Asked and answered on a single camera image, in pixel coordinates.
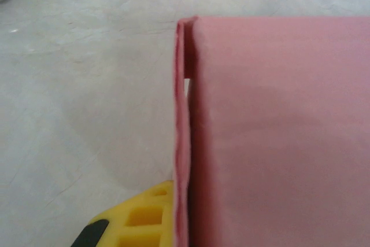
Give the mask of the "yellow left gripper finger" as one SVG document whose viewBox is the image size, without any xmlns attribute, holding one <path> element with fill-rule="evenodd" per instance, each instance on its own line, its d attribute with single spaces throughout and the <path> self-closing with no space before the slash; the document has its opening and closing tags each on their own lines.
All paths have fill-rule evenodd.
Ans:
<svg viewBox="0 0 370 247">
<path fill-rule="evenodd" d="M 173 246 L 173 181 L 159 183 L 92 218 L 71 247 Z"/>
</svg>

